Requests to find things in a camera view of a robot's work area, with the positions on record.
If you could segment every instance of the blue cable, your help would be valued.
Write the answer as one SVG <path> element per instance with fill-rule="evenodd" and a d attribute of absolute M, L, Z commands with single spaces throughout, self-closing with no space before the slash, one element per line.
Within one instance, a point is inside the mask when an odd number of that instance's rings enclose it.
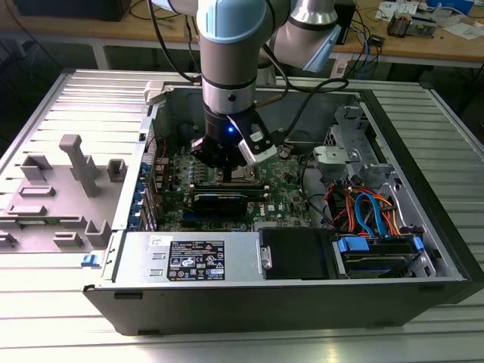
<path fill-rule="evenodd" d="M 361 79 L 361 77 L 363 76 L 363 73 L 365 72 L 365 68 L 368 64 L 368 58 L 370 57 L 370 46 L 368 45 L 368 40 L 365 38 L 365 35 L 362 32 L 360 32 L 359 30 L 356 30 L 356 29 L 354 29 L 354 30 L 365 41 L 365 49 L 366 49 L 365 61 L 363 62 L 363 67 L 360 69 L 359 75 L 358 75 L 358 79 Z"/>
<path fill-rule="evenodd" d="M 360 226 L 363 227 L 363 229 L 366 230 L 366 232 L 368 232 L 371 238 L 375 237 L 375 233 L 371 230 L 370 227 L 368 227 L 365 224 L 365 221 L 361 217 L 360 203 L 364 197 L 368 198 L 371 201 L 371 205 L 373 206 L 374 213 L 375 213 L 375 221 L 377 222 L 377 227 L 378 227 L 378 233 L 380 233 L 381 236 L 388 236 L 388 231 L 386 230 L 385 223 L 383 223 L 383 221 L 381 220 L 380 206 L 378 206 L 377 200 L 368 193 L 361 193 L 360 195 L 358 195 L 358 197 L 355 200 L 356 220 L 358 221 Z"/>

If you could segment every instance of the green circuit board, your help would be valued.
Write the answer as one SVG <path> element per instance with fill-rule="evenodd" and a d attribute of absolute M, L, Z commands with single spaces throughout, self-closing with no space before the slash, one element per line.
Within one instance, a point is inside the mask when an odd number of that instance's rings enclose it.
<path fill-rule="evenodd" d="M 272 157 L 255 168 L 240 167 L 232 181 L 181 149 L 163 170 L 159 195 L 163 208 L 160 231 L 255 231 L 261 227 L 309 227 L 307 203 L 298 189 L 298 160 Z M 244 216 L 198 217 L 191 201 L 197 194 L 242 194 L 249 201 Z"/>

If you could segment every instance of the motherboard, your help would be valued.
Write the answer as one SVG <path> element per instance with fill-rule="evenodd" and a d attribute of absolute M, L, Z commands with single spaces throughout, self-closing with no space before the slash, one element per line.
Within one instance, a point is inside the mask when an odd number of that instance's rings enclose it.
<path fill-rule="evenodd" d="M 258 231 L 309 227 L 309 205 L 299 191 L 297 156 L 282 150 L 256 167 L 240 166 L 231 180 L 181 148 L 158 159 L 154 180 L 159 231 Z"/>

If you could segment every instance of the warning label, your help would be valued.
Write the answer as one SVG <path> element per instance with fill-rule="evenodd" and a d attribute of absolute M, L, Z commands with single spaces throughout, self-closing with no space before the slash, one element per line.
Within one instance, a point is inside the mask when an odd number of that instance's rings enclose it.
<path fill-rule="evenodd" d="M 167 277 L 170 281 L 225 280 L 224 241 L 172 241 Z"/>

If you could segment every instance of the wooden workbench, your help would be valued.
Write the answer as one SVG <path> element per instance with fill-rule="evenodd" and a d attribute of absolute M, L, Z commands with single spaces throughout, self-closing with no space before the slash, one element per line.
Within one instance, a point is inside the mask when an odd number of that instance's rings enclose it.
<path fill-rule="evenodd" d="M 388 36 L 386 34 L 388 23 L 374 19 L 379 3 L 380 0 L 358 0 L 358 8 L 365 24 L 371 28 L 373 34 L 386 38 L 380 61 L 457 67 L 479 67 L 484 61 L 484 37 L 465 40 L 443 29 L 437 29 L 433 38 L 400 39 Z M 126 14 L 120 22 L 112 23 L 99 20 L 21 17 L 12 4 L 11 8 L 14 9 L 19 21 L 35 34 L 39 41 L 81 43 L 93 47 L 100 68 L 109 67 L 104 51 L 105 46 L 159 48 L 151 22 L 137 19 L 130 14 Z M 142 17 L 148 16 L 144 4 L 137 6 L 134 12 Z M 170 14 L 167 11 L 157 12 L 159 17 Z M 474 7 L 470 16 L 484 17 L 484 9 Z M 184 21 L 182 16 L 174 17 L 171 21 L 160 21 L 163 24 L 160 29 L 169 48 L 187 48 L 183 33 Z M 0 31 L 2 32 L 0 38 L 3 39 L 28 39 L 7 12 L 4 2 L 0 2 Z M 336 46 L 332 57 L 348 61 L 360 52 L 361 45 L 356 38 L 356 33 L 350 32 L 346 44 Z"/>

